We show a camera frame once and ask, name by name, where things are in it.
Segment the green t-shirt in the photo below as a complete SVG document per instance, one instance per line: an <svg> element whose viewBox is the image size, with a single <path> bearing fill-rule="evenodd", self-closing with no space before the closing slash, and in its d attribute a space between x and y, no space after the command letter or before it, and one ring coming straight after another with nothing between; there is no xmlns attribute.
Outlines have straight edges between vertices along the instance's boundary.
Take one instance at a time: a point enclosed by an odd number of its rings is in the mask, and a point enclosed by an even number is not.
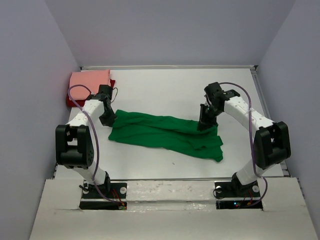
<svg viewBox="0 0 320 240"><path fill-rule="evenodd" d="M223 141L218 127L197 130L198 122L173 116L157 116L141 112L116 111L108 139L117 143L147 148L166 149L187 156L223 160Z"/></svg>

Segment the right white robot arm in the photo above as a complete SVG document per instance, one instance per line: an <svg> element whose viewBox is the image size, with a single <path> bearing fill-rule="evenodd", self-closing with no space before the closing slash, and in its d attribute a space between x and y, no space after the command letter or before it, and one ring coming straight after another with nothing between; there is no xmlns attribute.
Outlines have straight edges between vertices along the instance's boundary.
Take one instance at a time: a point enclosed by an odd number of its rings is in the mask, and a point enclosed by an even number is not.
<svg viewBox="0 0 320 240"><path fill-rule="evenodd" d="M231 192L242 196L269 168L291 156L289 128L283 121L263 116L253 109L250 98L244 100L233 89L223 90L218 82L210 83L204 92L206 103L200 106L199 131L216 126L217 117L226 113L249 132L251 160L233 174L230 183Z"/></svg>

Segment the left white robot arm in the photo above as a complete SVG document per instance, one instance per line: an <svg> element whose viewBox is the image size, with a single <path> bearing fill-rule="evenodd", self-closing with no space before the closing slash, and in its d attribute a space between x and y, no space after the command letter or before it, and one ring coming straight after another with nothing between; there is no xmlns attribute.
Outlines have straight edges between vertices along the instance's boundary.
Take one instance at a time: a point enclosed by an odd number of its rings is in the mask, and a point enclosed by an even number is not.
<svg viewBox="0 0 320 240"><path fill-rule="evenodd" d="M71 95L71 90L82 87L89 96L80 106ZM69 99L79 108L79 113L68 123L55 129L56 163L80 174L88 184L87 192L94 191L97 196L111 201L107 196L111 191L109 174L99 167L100 147L95 121L112 127L116 114L111 103L113 88L101 84L94 94L83 84L71 86L67 91Z"/></svg>

